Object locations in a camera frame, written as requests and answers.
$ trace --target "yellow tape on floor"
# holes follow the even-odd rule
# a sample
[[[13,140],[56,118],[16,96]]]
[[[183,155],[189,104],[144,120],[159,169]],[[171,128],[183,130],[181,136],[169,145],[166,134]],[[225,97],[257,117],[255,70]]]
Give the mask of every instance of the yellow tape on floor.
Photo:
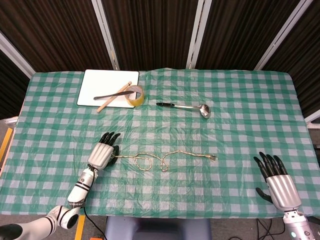
[[[5,136],[4,136],[3,142],[1,144],[1,147],[0,147],[0,160],[2,159],[2,157],[5,154],[5,151],[6,151],[8,143],[9,143],[11,134],[12,134],[12,129],[8,128],[6,133],[5,133]]]
[[[84,230],[85,225],[85,215],[80,215],[78,218],[78,225],[76,226],[76,232],[74,236],[74,240],[81,240],[82,237],[82,231]]]

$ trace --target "white cutting board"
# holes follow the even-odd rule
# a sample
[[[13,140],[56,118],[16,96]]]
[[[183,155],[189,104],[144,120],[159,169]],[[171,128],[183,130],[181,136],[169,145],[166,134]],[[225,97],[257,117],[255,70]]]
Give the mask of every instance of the white cutting board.
[[[113,71],[113,70],[86,70],[77,101],[80,106],[100,107],[109,98],[94,100],[94,97],[111,95],[118,92],[128,82],[138,85],[138,71]],[[129,95],[130,99],[136,99],[137,93]],[[117,96],[107,107],[134,108],[125,96]]]

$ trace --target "table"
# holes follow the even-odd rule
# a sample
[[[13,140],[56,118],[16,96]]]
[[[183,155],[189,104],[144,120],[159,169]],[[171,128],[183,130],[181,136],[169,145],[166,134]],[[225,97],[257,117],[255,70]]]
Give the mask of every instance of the table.
[[[30,80],[4,173],[1,214],[45,214],[66,205],[78,176],[104,132],[121,133],[122,155],[159,156],[177,149],[217,154],[212,162],[171,155],[168,172],[121,158],[99,172],[87,212],[164,218],[265,218],[283,213],[255,192],[267,189],[253,161],[262,151],[283,159],[302,200],[320,215],[320,172],[287,73],[158,69],[140,72],[145,102],[134,109],[77,106],[83,72],[36,73]],[[212,116],[156,106],[206,103]]]

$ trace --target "tape roll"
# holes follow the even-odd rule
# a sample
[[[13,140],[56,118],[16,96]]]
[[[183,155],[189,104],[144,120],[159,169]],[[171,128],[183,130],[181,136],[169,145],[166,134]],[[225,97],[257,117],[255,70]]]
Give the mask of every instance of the tape roll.
[[[128,86],[126,88],[126,91],[134,91],[134,92],[137,92],[140,94],[140,96],[137,98],[137,99],[130,99],[128,96],[129,95],[125,95],[125,99],[127,100],[127,102],[129,104],[131,104],[132,106],[140,106],[141,104],[144,103],[145,101],[145,95],[144,95],[144,91],[142,89],[142,87],[140,86],[136,86],[136,85],[133,85],[133,86]]]

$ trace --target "robotic hand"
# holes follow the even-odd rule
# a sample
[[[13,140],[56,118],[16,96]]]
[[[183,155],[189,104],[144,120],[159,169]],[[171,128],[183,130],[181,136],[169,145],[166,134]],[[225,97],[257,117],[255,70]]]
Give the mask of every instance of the robotic hand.
[[[262,152],[259,154],[264,164],[257,157],[254,157],[254,160],[268,185],[270,195],[265,194],[258,187],[255,189],[256,192],[277,209],[284,211],[283,222],[293,240],[315,240],[308,220],[302,212],[297,211],[297,208],[301,205],[301,200],[283,162],[276,155],[272,157]]]
[[[102,170],[117,161],[119,146],[112,146],[120,136],[106,132],[95,145],[88,159],[88,168],[83,170],[67,200],[71,209],[64,206],[54,207],[47,216],[29,223],[8,224],[0,226],[0,240],[41,240],[52,235],[57,226],[72,228],[79,217],[80,208],[85,206],[86,199],[98,170]]]

